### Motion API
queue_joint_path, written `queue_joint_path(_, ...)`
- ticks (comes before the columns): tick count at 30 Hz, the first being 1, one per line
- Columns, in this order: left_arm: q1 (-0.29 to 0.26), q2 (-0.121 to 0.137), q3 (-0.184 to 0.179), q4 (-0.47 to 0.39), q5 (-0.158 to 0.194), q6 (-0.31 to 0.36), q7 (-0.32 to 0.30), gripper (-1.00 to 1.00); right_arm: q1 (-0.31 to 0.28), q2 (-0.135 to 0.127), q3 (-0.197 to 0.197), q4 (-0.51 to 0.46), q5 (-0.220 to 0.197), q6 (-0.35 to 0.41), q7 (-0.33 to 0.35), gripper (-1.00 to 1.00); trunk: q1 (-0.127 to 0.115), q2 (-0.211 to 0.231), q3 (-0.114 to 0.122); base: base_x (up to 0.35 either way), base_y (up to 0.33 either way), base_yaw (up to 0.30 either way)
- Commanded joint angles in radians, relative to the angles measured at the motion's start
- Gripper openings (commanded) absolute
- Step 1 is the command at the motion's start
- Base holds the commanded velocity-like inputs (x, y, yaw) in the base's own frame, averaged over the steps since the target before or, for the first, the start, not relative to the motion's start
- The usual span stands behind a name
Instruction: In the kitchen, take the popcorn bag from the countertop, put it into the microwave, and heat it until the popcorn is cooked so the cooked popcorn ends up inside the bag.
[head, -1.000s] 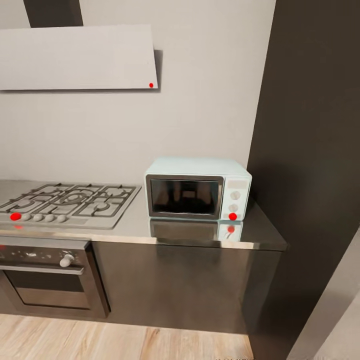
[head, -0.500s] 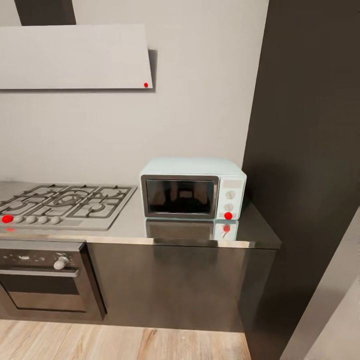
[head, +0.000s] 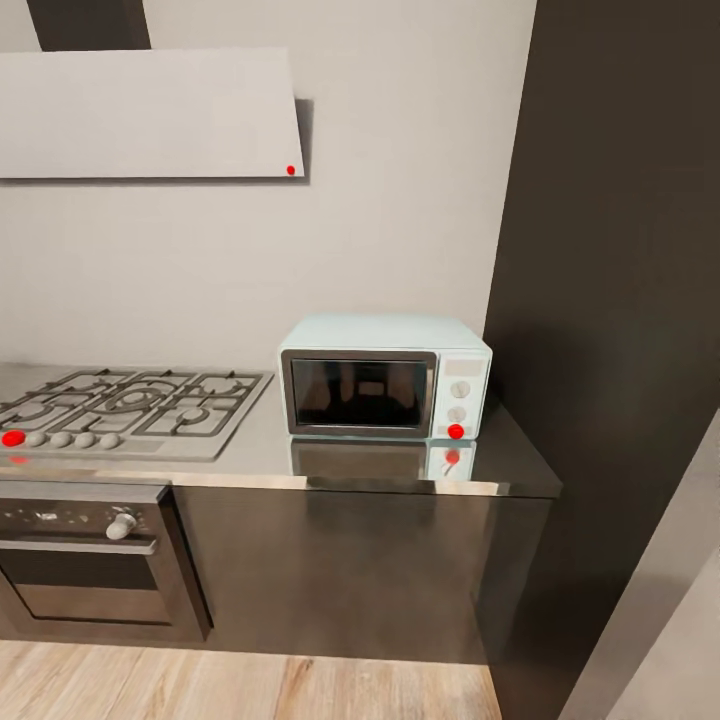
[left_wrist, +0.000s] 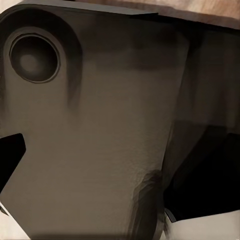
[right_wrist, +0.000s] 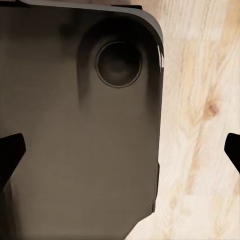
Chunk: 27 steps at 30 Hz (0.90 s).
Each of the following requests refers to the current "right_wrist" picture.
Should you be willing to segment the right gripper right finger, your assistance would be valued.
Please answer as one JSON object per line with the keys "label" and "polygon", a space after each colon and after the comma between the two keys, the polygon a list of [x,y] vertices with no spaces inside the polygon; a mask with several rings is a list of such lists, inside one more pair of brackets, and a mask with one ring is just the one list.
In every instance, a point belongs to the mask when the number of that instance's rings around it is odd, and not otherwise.
{"label": "right gripper right finger", "polygon": [[231,132],[227,135],[224,151],[240,173],[240,134]]}

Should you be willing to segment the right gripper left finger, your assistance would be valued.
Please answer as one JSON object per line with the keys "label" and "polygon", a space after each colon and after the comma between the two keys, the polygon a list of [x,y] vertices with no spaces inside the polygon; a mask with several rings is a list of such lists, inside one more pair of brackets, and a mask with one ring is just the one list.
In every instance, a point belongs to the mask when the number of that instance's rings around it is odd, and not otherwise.
{"label": "right gripper left finger", "polygon": [[22,133],[0,138],[0,193],[26,153]]}

